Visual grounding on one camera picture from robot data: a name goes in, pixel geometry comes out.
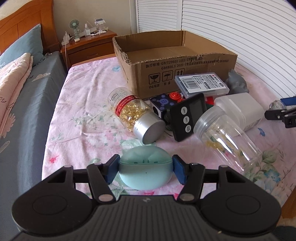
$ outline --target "pillow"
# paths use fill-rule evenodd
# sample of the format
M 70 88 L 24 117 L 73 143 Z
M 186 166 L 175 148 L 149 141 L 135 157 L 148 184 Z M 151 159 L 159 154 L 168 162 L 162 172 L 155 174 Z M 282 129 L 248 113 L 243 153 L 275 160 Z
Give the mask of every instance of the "pillow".
M 24 53 L 30 53 L 33 55 L 33 66 L 45 59 L 43 56 L 40 24 L 36 25 L 29 32 L 21 36 L 4 51 L 4 53 L 0 56 L 0 68 L 19 58 Z

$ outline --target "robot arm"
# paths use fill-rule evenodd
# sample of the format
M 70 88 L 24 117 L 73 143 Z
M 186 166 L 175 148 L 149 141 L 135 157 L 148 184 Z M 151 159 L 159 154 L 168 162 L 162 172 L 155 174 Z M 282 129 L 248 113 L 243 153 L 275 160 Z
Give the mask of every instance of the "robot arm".
M 108 187 L 119 155 L 106 164 L 73 170 L 64 166 L 13 204 L 21 233 L 13 240 L 270 240 L 281 214 L 277 200 L 228 166 L 218 170 L 173 156 L 184 185 L 177 200 L 166 196 L 120 196 Z M 92 199 L 75 189 L 88 183 Z M 217 189 L 200 199 L 204 183 Z

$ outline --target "nightstand drawer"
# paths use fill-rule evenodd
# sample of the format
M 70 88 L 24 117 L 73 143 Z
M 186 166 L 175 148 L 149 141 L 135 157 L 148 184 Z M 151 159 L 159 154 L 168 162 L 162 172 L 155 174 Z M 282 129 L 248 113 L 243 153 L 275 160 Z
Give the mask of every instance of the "nightstand drawer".
M 69 54 L 71 64 L 114 53 L 112 42 L 96 45 Z

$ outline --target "umbrella symbol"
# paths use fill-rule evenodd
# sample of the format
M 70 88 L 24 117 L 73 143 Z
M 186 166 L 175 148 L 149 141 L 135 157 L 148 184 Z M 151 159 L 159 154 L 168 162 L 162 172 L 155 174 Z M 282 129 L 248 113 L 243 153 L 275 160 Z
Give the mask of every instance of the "umbrella symbol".
M 150 78 L 153 79 L 153 82 L 152 83 L 155 83 L 156 82 L 154 80 L 157 79 L 158 76 L 159 76 L 158 74 L 155 74 L 155 75 L 150 76 Z
M 166 76 L 166 80 L 168 80 L 168 76 L 170 76 L 170 73 L 165 74 L 164 76 Z

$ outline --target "earbuds case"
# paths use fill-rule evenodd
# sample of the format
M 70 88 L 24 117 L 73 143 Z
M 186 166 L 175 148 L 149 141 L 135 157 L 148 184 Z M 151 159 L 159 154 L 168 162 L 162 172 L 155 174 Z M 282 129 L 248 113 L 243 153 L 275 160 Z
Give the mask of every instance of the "earbuds case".
M 167 184 L 173 174 L 172 157 L 157 146 L 138 146 L 119 161 L 122 181 L 136 190 L 152 190 Z

